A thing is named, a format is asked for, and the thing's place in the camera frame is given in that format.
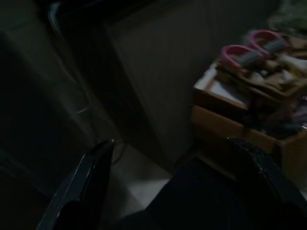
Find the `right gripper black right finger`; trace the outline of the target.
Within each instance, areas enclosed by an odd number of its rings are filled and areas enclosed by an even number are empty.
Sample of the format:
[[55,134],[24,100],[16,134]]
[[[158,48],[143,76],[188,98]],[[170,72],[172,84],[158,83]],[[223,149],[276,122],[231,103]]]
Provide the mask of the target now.
[[239,181],[251,201],[263,210],[285,206],[307,211],[307,201],[270,154],[240,138],[228,138],[227,141],[242,164]]

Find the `dark grey floor mat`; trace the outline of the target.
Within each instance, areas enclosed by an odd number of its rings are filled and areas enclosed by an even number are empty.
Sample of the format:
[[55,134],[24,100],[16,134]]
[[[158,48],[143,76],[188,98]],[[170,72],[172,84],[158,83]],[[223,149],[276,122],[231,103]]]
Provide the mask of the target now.
[[307,230],[307,211],[263,210],[239,180],[193,159],[145,210],[124,217],[114,230]]

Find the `pink grey pedal puller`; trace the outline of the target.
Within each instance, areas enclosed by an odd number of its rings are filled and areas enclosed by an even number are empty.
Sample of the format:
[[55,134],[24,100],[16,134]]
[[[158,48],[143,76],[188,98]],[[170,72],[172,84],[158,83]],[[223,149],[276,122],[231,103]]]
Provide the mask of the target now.
[[220,61],[223,65],[242,69],[259,64],[290,48],[288,42],[277,32],[255,30],[248,35],[248,45],[229,45],[221,49]]

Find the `grey green crumpled cloth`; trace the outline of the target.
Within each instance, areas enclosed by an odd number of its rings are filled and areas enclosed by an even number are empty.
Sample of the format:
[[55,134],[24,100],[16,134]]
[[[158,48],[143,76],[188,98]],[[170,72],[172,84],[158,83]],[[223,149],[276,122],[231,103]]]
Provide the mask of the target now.
[[307,0],[281,0],[267,24],[271,30],[307,38]]

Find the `large printed cardboard box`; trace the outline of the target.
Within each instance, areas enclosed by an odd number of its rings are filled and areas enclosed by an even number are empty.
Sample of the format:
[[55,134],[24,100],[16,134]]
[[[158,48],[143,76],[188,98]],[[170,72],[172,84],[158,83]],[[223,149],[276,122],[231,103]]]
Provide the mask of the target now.
[[235,174],[244,165],[230,150],[228,138],[241,138],[270,154],[284,175],[301,190],[307,191],[307,129],[286,139],[275,139],[256,129],[224,117],[194,103],[191,124],[202,155],[211,164]]

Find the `flat cardboard tray with scraps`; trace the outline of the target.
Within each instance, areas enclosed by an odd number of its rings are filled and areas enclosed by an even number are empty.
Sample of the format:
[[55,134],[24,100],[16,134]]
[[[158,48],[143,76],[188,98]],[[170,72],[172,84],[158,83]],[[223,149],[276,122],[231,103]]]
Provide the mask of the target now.
[[217,62],[218,79],[246,94],[284,100],[307,91],[307,54],[274,54],[262,63],[242,69]]

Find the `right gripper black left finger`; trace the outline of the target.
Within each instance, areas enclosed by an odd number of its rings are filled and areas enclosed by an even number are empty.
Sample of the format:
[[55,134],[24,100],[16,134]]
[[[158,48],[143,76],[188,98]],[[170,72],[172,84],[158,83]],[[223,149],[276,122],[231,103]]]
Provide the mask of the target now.
[[97,230],[106,198],[115,143],[101,142],[83,155],[61,183],[36,230]]

